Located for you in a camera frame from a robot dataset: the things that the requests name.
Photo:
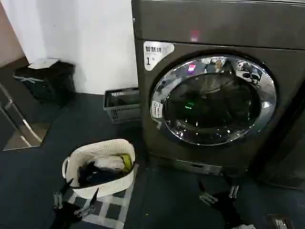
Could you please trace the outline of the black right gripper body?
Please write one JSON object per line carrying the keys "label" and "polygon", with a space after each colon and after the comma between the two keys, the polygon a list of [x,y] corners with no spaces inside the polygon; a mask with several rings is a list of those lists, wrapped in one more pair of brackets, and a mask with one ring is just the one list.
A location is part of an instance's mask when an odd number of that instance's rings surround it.
{"label": "black right gripper body", "polygon": [[224,225],[240,226],[241,217],[234,206],[235,199],[229,197],[229,192],[219,192],[213,194],[213,197],[217,201],[212,204],[212,207],[221,213],[224,219]]}

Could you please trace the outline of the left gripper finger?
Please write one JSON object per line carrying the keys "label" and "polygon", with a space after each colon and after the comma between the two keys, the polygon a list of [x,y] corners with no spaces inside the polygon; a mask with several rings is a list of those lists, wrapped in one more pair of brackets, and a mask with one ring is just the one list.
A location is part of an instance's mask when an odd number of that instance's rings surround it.
{"label": "left gripper finger", "polygon": [[73,179],[70,179],[66,182],[62,188],[53,192],[53,203],[54,209],[62,209],[63,208],[63,200],[62,196],[67,192],[67,190],[71,187]]}
{"label": "left gripper finger", "polygon": [[95,207],[94,207],[94,204],[97,200],[97,194],[99,192],[99,188],[97,188],[97,190],[95,191],[92,199],[90,200],[89,202],[89,205],[77,210],[74,212],[74,215],[75,216],[87,216],[89,214],[91,214],[94,210],[95,210]]}

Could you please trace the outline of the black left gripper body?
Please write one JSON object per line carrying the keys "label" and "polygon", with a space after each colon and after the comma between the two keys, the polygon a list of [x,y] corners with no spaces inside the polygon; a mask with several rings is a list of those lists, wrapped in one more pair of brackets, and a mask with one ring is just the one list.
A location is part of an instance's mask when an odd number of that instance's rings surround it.
{"label": "black left gripper body", "polygon": [[71,224],[79,222],[80,218],[76,215],[75,212],[81,208],[77,205],[64,201],[62,203],[62,209],[57,210],[57,229],[69,229]]}

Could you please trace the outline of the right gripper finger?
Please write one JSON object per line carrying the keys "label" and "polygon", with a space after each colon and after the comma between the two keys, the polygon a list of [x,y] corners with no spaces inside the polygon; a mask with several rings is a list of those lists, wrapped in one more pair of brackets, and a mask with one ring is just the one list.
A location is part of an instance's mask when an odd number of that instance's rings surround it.
{"label": "right gripper finger", "polygon": [[230,186],[229,198],[236,198],[239,189],[239,184],[231,177],[226,177],[226,182]]}
{"label": "right gripper finger", "polygon": [[200,195],[199,199],[203,201],[205,204],[215,204],[218,199],[214,196],[210,195],[206,189],[204,188],[204,185],[201,181],[199,181],[199,189],[200,189]]}

